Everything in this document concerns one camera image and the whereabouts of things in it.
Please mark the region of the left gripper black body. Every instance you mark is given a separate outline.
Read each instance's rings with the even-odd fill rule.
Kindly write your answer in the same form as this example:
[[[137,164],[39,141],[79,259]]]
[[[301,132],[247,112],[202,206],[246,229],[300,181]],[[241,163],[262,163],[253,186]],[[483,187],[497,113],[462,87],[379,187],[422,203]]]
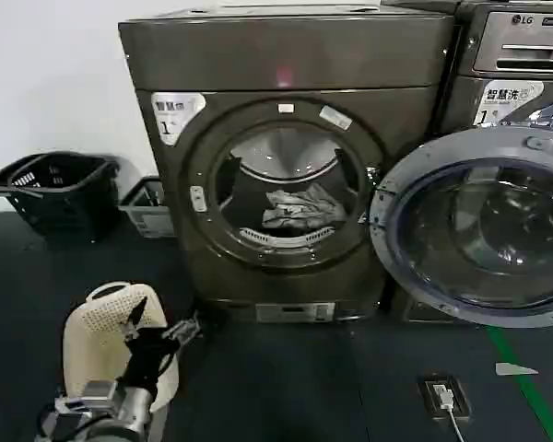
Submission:
[[[139,328],[136,339],[129,342],[124,340],[130,357],[124,372],[116,379],[117,390],[142,389],[150,394],[152,400],[157,398],[158,380],[169,368],[172,358],[181,346],[161,337],[168,328]]]

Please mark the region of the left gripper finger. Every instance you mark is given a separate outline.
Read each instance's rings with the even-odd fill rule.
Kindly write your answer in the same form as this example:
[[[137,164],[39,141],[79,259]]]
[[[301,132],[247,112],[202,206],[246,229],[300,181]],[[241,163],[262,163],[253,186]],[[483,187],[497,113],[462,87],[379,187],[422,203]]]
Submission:
[[[190,318],[178,321],[161,334],[164,340],[176,343],[189,343],[201,333],[199,311],[196,310]]]
[[[142,319],[147,305],[147,298],[143,297],[129,313],[125,323],[121,324],[122,333],[126,342],[133,341],[139,335],[138,324]]]

